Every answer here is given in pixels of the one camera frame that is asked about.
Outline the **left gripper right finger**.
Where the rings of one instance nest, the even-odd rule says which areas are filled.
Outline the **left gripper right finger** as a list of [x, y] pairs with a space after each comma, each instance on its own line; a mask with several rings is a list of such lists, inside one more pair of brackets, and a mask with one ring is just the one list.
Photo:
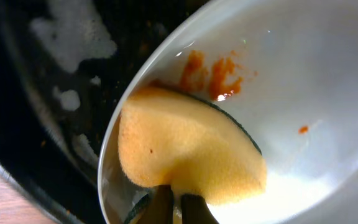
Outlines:
[[218, 224], [203, 197], [185, 194], [181, 196], [182, 224]]

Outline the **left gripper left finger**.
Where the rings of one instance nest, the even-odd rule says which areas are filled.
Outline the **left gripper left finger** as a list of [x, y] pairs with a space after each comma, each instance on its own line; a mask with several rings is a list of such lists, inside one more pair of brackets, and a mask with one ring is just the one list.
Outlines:
[[169, 185], [160, 185], [144, 195], [128, 213], [124, 223], [172, 224], [174, 197]]

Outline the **yellow sponge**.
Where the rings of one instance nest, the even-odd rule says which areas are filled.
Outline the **yellow sponge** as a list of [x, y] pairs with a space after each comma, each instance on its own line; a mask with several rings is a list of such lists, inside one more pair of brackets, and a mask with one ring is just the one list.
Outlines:
[[169, 185], [212, 205], [266, 188], [266, 163], [243, 128], [206, 103], [162, 88], [144, 88], [125, 101], [118, 152], [134, 184]]

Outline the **light blue-grey plate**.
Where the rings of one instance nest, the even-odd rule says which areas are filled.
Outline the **light blue-grey plate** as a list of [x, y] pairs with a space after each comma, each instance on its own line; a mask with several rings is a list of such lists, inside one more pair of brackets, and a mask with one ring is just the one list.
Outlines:
[[265, 194], [212, 207], [221, 223], [358, 223], [358, 0], [211, 1], [172, 32], [125, 95], [178, 81], [191, 50], [234, 50], [241, 92], [219, 107], [267, 162]]

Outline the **round black tray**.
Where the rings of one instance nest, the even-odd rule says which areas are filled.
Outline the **round black tray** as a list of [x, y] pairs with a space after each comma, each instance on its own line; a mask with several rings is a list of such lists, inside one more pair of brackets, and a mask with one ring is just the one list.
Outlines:
[[60, 223], [102, 223], [97, 166], [136, 72], [202, 1], [0, 1], [0, 175]]

